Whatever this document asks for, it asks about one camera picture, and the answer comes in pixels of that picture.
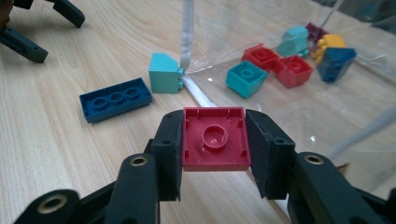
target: lego stud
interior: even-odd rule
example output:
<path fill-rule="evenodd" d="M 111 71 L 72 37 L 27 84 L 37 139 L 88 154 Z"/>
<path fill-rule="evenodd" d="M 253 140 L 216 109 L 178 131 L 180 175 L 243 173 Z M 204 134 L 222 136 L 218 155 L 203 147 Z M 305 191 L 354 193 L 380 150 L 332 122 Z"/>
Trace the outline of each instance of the lego stud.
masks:
<path fill-rule="evenodd" d="M 96 98 L 96 99 L 93 101 L 93 107 L 94 107 L 96 110 L 101 111 L 101 110 L 104 110 L 104 109 L 106 109 L 106 108 L 108 107 L 108 103 L 107 103 L 107 101 L 106 101 L 105 98 L 99 97 L 99 98 Z"/>
<path fill-rule="evenodd" d="M 241 77 L 247 81 L 252 81 L 254 78 L 254 73 L 250 69 L 244 69 L 241 72 Z"/>
<path fill-rule="evenodd" d="M 219 125 L 211 125 L 202 133 L 204 149 L 210 152 L 222 151 L 228 141 L 228 134 L 225 129 Z"/>
<path fill-rule="evenodd" d="M 124 101 L 125 99 L 118 92 L 114 92 L 113 94 L 110 95 L 110 102 L 113 105 L 122 105 Z"/>
<path fill-rule="evenodd" d="M 131 100 L 136 100 L 139 98 L 139 91 L 135 88 L 129 88 L 126 90 L 126 96 Z"/>
<path fill-rule="evenodd" d="M 301 66 L 300 66 L 298 63 L 292 62 L 292 63 L 289 63 L 288 68 L 289 68 L 291 71 L 297 73 L 297 72 L 300 71 Z"/>
<path fill-rule="evenodd" d="M 257 52 L 256 52 L 256 58 L 257 59 L 259 59 L 260 61 L 262 61 L 262 60 L 265 60 L 267 57 L 268 57 L 268 55 L 267 55 L 267 53 L 265 52 L 265 50 L 258 50 Z"/>

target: turquoise sloped brick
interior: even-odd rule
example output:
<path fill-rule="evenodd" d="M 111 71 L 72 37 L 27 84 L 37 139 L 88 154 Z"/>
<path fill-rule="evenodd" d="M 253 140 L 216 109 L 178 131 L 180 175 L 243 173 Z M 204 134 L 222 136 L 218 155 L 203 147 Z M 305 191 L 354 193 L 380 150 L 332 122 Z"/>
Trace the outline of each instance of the turquoise sloped brick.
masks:
<path fill-rule="evenodd" d="M 303 26 L 290 28 L 283 34 L 282 43 L 277 46 L 276 51 L 283 57 L 308 55 L 308 30 Z"/>
<path fill-rule="evenodd" d="M 153 93 L 176 94 L 183 88 L 183 69 L 165 53 L 152 54 L 148 74 Z"/>

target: toy block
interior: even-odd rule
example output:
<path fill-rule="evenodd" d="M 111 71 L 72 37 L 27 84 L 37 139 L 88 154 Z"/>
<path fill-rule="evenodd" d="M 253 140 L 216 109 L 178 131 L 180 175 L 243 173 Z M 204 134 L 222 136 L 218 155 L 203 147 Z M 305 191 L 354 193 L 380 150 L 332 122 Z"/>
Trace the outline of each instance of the toy block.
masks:
<path fill-rule="evenodd" d="M 323 28 L 316 26 L 314 23 L 309 22 L 305 29 L 308 31 L 308 41 L 314 42 L 316 45 L 318 40 L 320 40 L 324 35 L 327 35 L 328 32 Z"/>
<path fill-rule="evenodd" d="M 274 68 L 277 79 L 287 88 L 304 84 L 312 71 L 311 66 L 297 55 L 277 60 Z"/>
<path fill-rule="evenodd" d="M 323 59 L 317 69 L 321 79 L 327 83 L 333 83 L 340 79 L 356 57 L 354 49 L 326 48 Z"/>
<path fill-rule="evenodd" d="M 245 171 L 251 164 L 243 107 L 184 108 L 184 171 Z"/>
<path fill-rule="evenodd" d="M 79 100 L 89 123 L 109 119 L 152 102 L 151 94 L 141 77 L 82 94 Z"/>
<path fill-rule="evenodd" d="M 347 44 L 340 35 L 324 35 L 323 38 L 318 41 L 316 50 L 311 53 L 311 57 L 315 59 L 315 63 L 320 63 L 326 48 L 344 49 L 346 47 Z"/>
<path fill-rule="evenodd" d="M 263 44 L 259 44 L 250 49 L 245 49 L 242 61 L 249 61 L 254 65 L 260 67 L 260 69 L 269 72 L 273 70 L 276 60 L 279 58 L 270 49 L 267 49 Z"/>
<path fill-rule="evenodd" d="M 165 53 L 153 53 L 148 74 L 153 93 L 176 94 L 183 88 L 183 69 Z"/>
<path fill-rule="evenodd" d="M 303 26 L 293 27 L 282 36 L 282 43 L 276 47 L 276 52 L 283 57 L 308 55 L 308 31 Z"/>
<path fill-rule="evenodd" d="M 267 73 L 248 61 L 241 62 L 228 71 L 226 83 L 231 90 L 248 98 L 260 89 Z"/>

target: teal lego brick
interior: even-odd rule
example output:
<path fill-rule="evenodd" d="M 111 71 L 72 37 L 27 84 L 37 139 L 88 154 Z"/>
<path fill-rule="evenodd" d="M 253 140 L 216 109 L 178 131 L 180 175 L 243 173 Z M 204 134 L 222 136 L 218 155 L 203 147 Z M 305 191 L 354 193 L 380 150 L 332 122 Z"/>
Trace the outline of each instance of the teal lego brick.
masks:
<path fill-rule="evenodd" d="M 148 74 L 153 93 L 176 94 L 183 88 L 183 69 L 165 53 L 153 53 Z"/>
<path fill-rule="evenodd" d="M 308 55 L 308 30 L 303 26 L 290 28 L 283 34 L 282 43 L 276 48 L 276 52 L 283 57 Z"/>
<path fill-rule="evenodd" d="M 248 98 L 260 89 L 267 73 L 248 61 L 243 61 L 228 71 L 226 84 L 231 90 Z"/>

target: screw hole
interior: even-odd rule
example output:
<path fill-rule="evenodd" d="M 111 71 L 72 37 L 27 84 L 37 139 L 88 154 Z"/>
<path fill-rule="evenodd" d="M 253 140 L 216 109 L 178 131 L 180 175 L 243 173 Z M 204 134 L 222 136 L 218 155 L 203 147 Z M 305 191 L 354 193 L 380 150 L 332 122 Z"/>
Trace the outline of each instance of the screw hole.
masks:
<path fill-rule="evenodd" d="M 349 220 L 349 223 L 351 224 L 367 224 L 366 221 L 364 221 L 363 219 L 359 218 L 359 217 L 353 217 Z"/>
<path fill-rule="evenodd" d="M 62 194 L 56 194 L 48 197 L 37 208 L 40 214 L 49 214 L 62 208 L 67 202 L 67 197 Z"/>
<path fill-rule="evenodd" d="M 315 165 L 321 165 L 321 164 L 323 164 L 323 162 L 324 162 L 323 159 L 321 159 L 321 158 L 319 158 L 319 157 L 317 157 L 317 156 L 314 156 L 314 155 L 305 156 L 304 159 L 305 159 L 307 162 L 309 162 L 309 163 L 311 163 L 311 164 L 315 164 Z"/>
<path fill-rule="evenodd" d="M 131 160 L 130 164 L 132 166 L 142 166 L 142 165 L 148 163 L 148 161 L 149 160 L 146 157 L 136 157 Z"/>
<path fill-rule="evenodd" d="M 285 139 L 283 139 L 283 138 L 277 137 L 276 138 L 276 142 L 277 143 L 286 143 L 287 141 Z"/>

